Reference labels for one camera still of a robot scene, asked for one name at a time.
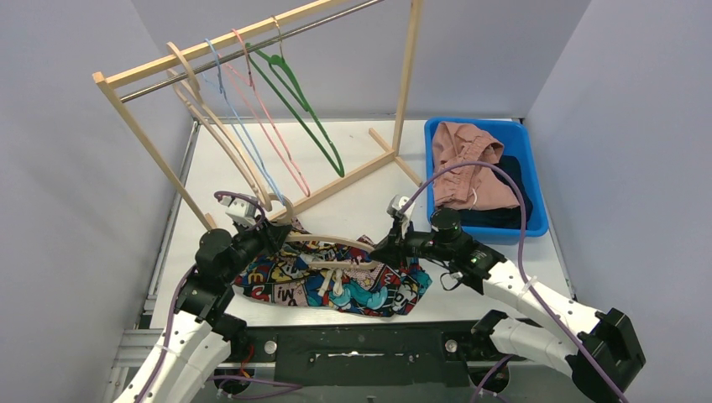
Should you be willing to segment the colourful comic print shorts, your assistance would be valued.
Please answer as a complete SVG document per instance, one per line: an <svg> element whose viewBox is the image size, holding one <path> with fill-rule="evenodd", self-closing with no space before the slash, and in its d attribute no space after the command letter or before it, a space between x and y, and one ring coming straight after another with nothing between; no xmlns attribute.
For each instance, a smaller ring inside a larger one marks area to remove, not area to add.
<svg viewBox="0 0 712 403"><path fill-rule="evenodd" d="M405 316L432 284L416 258L392 267L314 268L318 261L367 264L367 252L343 243L287 242L272 255L261 254L234 284L256 301L277 306L332 308L367 317Z"/></svg>

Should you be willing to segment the dusty pink shorts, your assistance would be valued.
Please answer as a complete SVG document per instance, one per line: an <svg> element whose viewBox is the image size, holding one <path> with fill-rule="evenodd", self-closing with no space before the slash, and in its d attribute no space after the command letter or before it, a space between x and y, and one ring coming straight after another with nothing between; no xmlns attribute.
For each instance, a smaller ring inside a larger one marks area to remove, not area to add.
<svg viewBox="0 0 712 403"><path fill-rule="evenodd" d="M520 206L513 190L492 169L463 165L471 161L496 165L503 153L500 141L472 123L440 122L432 138L434 173L453 169L432 183L435 206L476 211Z"/></svg>

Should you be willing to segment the light blue wire hanger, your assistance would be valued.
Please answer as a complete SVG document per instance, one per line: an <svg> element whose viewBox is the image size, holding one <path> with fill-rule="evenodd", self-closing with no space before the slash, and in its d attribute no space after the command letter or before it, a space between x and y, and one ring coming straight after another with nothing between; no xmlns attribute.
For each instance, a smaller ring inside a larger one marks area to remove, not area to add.
<svg viewBox="0 0 712 403"><path fill-rule="evenodd" d="M252 136L250 135L250 132L245 127L242 118L239 116L234 105L230 102L230 100L228 98L227 90L223 83L222 67L220 66L220 63L219 63L220 55L217 53L216 49L214 48L212 42L209 39L204 39L204 41L208 44L208 47L210 48L210 50L212 52L213 59L216 63L217 89L218 89L219 93L222 95L224 102L226 103L226 105L229 107L229 109L233 113L233 116L237 120L238 125L240 127L240 131L238 131L237 127L232 123L231 126L233 127L233 131L237 134L240 142L245 147L245 149L248 151L250 158L256 164L259 172L263 175L263 177L266 179L268 185L270 186L271 190L277 196L277 200L279 202L283 202L285 199L284 199L282 192L280 191L279 187L275 184L275 180L272 177L272 175L266 169L262 155L259 152L259 149L256 146L256 144L254 143L254 140L253 140Z"/></svg>

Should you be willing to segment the beige wooden hanger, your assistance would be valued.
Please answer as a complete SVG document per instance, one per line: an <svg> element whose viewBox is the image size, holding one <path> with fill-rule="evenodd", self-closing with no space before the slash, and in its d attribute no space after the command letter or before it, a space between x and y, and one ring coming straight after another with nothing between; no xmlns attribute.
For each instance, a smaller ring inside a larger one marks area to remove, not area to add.
<svg viewBox="0 0 712 403"><path fill-rule="evenodd" d="M172 43L167 42L166 48L176 57L187 75L185 80L172 84L175 94L184 103L194 118L207 127L208 132L222 148L240 175L245 179L250 190L257 197L259 204L268 212L272 210L270 191L264 183L264 176L259 172L256 164L250 158L247 150L238 143L238 138L232 134L227 126L220 121L211 108L203 101L200 93L200 84L196 74L189 72L190 63L180 50Z"/></svg>

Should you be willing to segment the green plastic hanger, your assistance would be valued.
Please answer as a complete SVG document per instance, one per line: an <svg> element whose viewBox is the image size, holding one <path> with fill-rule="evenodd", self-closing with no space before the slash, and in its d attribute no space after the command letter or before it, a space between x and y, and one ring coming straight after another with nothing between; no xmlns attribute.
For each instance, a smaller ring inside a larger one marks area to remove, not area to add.
<svg viewBox="0 0 712 403"><path fill-rule="evenodd" d="M346 175L342 157L309 103L300 82L283 55L268 55L256 44L245 45L250 70L261 78L289 114L301 125L339 178Z"/></svg>

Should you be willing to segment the pink wire hanger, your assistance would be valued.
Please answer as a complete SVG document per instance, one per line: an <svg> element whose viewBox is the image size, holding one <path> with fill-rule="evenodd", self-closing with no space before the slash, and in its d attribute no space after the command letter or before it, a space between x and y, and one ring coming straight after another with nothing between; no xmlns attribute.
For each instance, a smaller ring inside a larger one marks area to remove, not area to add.
<svg viewBox="0 0 712 403"><path fill-rule="evenodd" d="M287 145L286 141L284 140L280 130L276 127L275 121L270 115L269 109L265 106L262 97L259 94L259 91L255 85L254 82L254 77L253 77L253 71L252 71L252 64L248 55L247 51L247 45L245 44L244 40L242 39L242 36L236 29L232 29L232 33L235 35L235 37L238 39L238 42L240 43L242 50L245 52L244 54L244 59L245 59L245 64L247 66L247 72L246 76L241 74L236 68L234 68L232 65L230 65L228 62L225 62L224 65L228 68L228 70L231 72L231 76L229 78L230 82L233 85L233 88L236 90L236 92L243 98L244 104L248 107L249 111L252 113L253 117L257 121L258 125L260 126L264 136L267 138L267 140L270 142L270 145L272 149L276 152L277 156L280 158L282 164L284 167L288 170L290 173L293 181L297 184L299 189L301 190L302 194L304 196L310 196L311 195L311 188L308 185L308 182L306 180L306 177L303 175L301 168L299 165L294 161L291 151L289 146ZM263 125L262 120L260 119L258 113L254 110L253 105L250 101L247 100L247 97L245 96L244 92L242 89L238 86L237 84L237 79L242 81L245 86L249 87L252 90L252 93L254 94L254 98L256 101L259 103L259 106L264 114L264 117L267 119L269 122L272 131L274 134L277 136L277 139L279 141L280 146L277 145L273 137L271 136L270 132L267 130L267 128Z"/></svg>

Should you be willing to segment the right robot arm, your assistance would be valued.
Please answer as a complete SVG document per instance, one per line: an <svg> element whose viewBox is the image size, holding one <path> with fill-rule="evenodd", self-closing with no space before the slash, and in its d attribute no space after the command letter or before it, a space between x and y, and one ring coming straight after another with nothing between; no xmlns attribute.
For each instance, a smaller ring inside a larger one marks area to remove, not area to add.
<svg viewBox="0 0 712 403"><path fill-rule="evenodd" d="M583 305L522 272L495 249L475 240L459 215L442 209L427 232L416 231L395 212L391 230L370 252L389 266L408 259L441 264L462 285L515 309L524 321L490 311L473 328L472 345L481 357L518 356L567 375L593 402L622 402L646 363L631 319Z"/></svg>

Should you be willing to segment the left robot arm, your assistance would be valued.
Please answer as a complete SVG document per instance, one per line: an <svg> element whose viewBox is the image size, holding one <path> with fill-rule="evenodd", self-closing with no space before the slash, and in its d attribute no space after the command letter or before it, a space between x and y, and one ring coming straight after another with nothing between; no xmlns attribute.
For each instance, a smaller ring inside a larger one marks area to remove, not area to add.
<svg viewBox="0 0 712 403"><path fill-rule="evenodd" d="M281 250L292 226L262 222L232 235L205 232L195 263L171 299L165 328L118 402L190 402L227 358L249 345L246 322L226 312L238 275L261 254Z"/></svg>

